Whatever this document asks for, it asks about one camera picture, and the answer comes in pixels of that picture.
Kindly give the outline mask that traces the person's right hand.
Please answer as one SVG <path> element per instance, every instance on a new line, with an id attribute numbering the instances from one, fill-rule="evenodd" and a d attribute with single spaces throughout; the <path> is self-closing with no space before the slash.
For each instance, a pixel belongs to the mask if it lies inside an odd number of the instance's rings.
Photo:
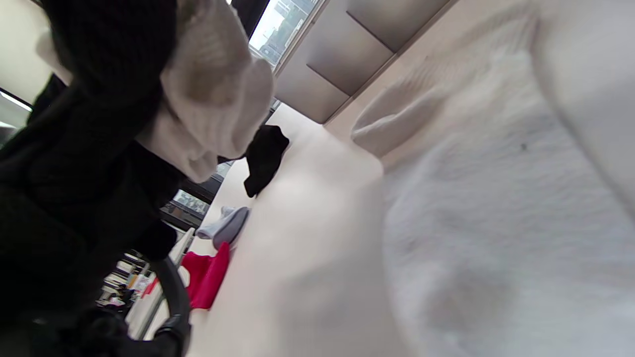
<path id="1" fill-rule="evenodd" d="M 27 124 L 1 148 L 1 355 L 143 357 L 176 344 L 134 343 L 95 302 L 123 255 L 168 258 L 176 232 L 161 208 L 183 174 L 136 140 L 164 97 L 175 0 L 44 0 L 51 75 Z"/>

